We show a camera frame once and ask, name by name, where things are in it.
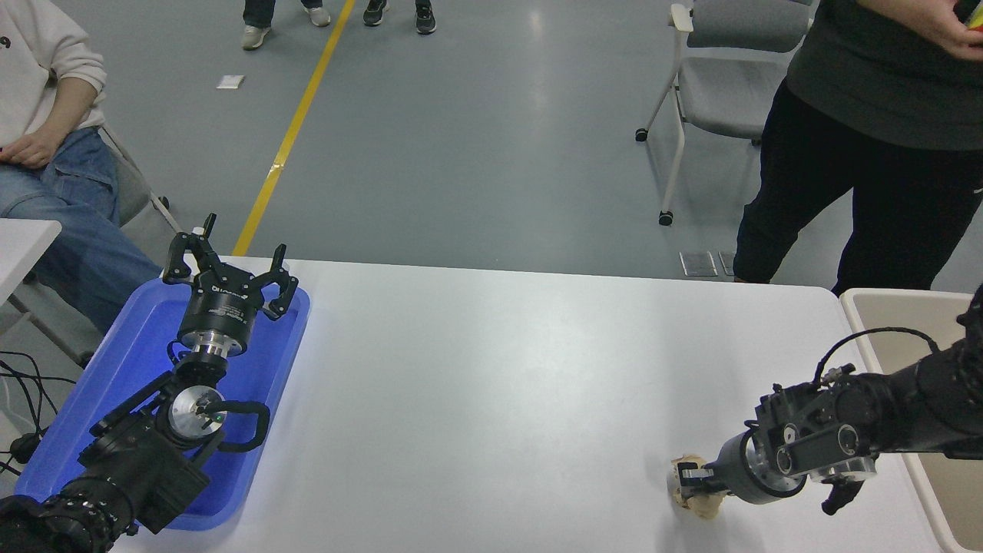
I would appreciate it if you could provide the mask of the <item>person's hand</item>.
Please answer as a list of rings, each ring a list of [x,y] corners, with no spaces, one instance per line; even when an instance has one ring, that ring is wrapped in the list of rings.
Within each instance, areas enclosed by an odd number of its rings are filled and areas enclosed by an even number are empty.
[[[945,3],[924,4],[922,29],[919,32],[927,41],[942,47],[955,58],[966,61],[982,59],[981,31],[965,27],[956,18],[952,5]]]
[[[45,129],[18,137],[2,148],[1,164],[38,171],[54,160],[64,139],[64,135]]]

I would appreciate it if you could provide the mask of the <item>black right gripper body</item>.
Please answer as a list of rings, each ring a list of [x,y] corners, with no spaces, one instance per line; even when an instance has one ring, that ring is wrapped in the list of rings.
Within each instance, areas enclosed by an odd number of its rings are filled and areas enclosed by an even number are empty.
[[[753,505],[764,505],[773,500],[769,489],[754,475],[746,451],[753,434],[744,432],[734,436],[720,448],[715,461],[710,462],[716,470],[719,484],[730,488],[730,494]]]

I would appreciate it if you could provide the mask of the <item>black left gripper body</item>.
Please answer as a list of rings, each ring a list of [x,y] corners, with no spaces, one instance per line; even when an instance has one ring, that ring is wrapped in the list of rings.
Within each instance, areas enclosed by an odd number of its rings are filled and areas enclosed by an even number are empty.
[[[257,311],[263,305],[263,294],[253,289],[254,277],[252,273],[197,274],[178,339],[191,344],[195,336],[214,332],[232,342],[247,344]]]

